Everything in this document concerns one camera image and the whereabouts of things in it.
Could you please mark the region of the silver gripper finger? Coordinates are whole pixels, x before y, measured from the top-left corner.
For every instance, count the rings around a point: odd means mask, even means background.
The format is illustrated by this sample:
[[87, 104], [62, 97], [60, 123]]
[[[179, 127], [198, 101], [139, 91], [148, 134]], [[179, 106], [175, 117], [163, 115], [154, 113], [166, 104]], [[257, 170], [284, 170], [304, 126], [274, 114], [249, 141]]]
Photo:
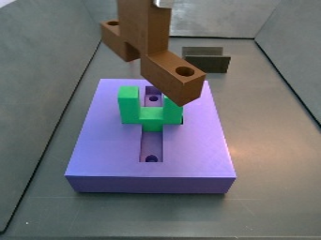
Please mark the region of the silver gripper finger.
[[153, 0], [158, 8], [173, 8], [173, 0]]

